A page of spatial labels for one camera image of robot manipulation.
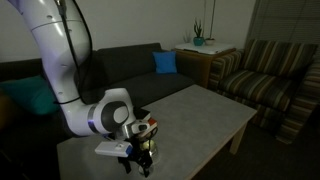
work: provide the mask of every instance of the blue pillow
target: blue pillow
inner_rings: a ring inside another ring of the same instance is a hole
[[[153,52],[156,62],[156,72],[163,73],[177,73],[176,67],[176,52]]]
[[[59,109],[47,82],[41,76],[0,83],[17,104],[36,115],[51,114]]]

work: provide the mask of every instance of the vase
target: vase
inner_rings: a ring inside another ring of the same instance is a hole
[[[207,38],[206,40],[205,40],[205,44],[207,45],[207,46],[212,46],[213,44],[214,44],[214,39],[213,38]]]
[[[195,46],[202,46],[203,42],[204,42],[204,38],[203,37],[199,37],[199,38],[195,37],[195,38],[193,38],[193,44]]]

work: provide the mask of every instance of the window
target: window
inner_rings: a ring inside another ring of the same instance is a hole
[[[318,44],[319,0],[257,0],[248,39]]]

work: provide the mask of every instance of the black cable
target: black cable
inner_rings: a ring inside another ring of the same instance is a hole
[[[68,28],[68,24],[67,24],[67,18],[66,18],[66,4],[65,4],[65,1],[63,0],[60,0],[60,1],[55,1],[56,4],[57,4],[57,7],[58,7],[58,10],[59,10],[59,14],[61,16],[61,19],[62,19],[62,23],[63,23],[63,27],[65,29],[65,33],[66,33],[66,36],[67,36],[67,41],[68,41],[68,44],[69,44],[69,48],[70,48],[70,51],[71,51],[71,55],[72,55],[72,58],[73,58],[73,62],[75,64],[75,67],[76,67],[76,71],[77,71],[77,76],[78,76],[78,82],[76,84],[76,87],[78,89],[79,92],[79,98],[82,100],[82,102],[84,102],[83,100],[83,97],[81,95],[81,89],[82,89],[82,86],[84,84],[84,81],[85,81],[85,78],[87,76],[87,73],[90,69],[90,66],[91,66],[91,59],[92,59],[92,37],[91,37],[91,34],[90,34],[90,31],[89,31],[89,28],[88,28],[88,25],[83,17],[83,14],[78,6],[78,4],[76,3],[75,0],[73,0],[73,3],[75,4],[79,14],[80,14],[80,17],[84,23],[84,26],[85,26],[85,29],[87,31],[87,34],[88,34],[88,38],[89,38],[89,49],[90,49],[90,53],[89,53],[89,64],[87,66],[87,70],[85,71],[85,74],[84,74],[84,78],[81,78],[81,73],[80,73],[80,67],[79,67],[79,64],[77,62],[77,58],[76,58],[76,53],[75,53],[75,50],[74,50],[74,46],[73,46],[73,43],[72,43],[72,39],[71,39],[71,36],[70,36],[70,32],[69,32],[69,28]],[[68,102],[64,102],[64,103],[59,103],[58,104],[67,104],[67,103],[70,103],[70,102],[73,102],[75,100],[78,100],[79,98],[76,98],[74,100],[70,100]]]
[[[80,14],[80,17],[81,17],[81,19],[82,19],[82,21],[83,21],[84,27],[86,28],[86,31],[87,31],[87,34],[88,34],[88,38],[89,38],[90,54],[89,54],[89,60],[88,60],[88,64],[87,64],[87,69],[86,69],[86,71],[85,71],[85,73],[84,73],[82,82],[80,82],[80,86],[78,87],[78,90],[81,91],[81,90],[82,90],[82,86],[83,86],[83,84],[84,84],[84,81],[85,81],[85,79],[86,79],[86,77],[87,77],[87,74],[88,74],[88,72],[89,72],[89,69],[90,69],[90,67],[91,67],[93,45],[92,45],[91,33],[90,33],[89,27],[88,27],[88,25],[87,25],[87,22],[86,22],[86,20],[85,20],[85,18],[84,18],[84,16],[83,16],[83,14],[82,14],[79,6],[78,6],[76,0],[73,0],[73,3],[75,4],[75,6],[76,6],[76,8],[77,8],[77,10],[78,10],[78,12],[79,12],[79,14]]]

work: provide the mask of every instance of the side table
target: side table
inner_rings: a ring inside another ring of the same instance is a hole
[[[178,69],[179,73],[192,78],[197,85],[207,88],[211,62],[236,49],[231,44],[214,43],[212,46],[194,46],[187,43],[177,45],[173,50],[176,51],[178,67],[181,67]]]

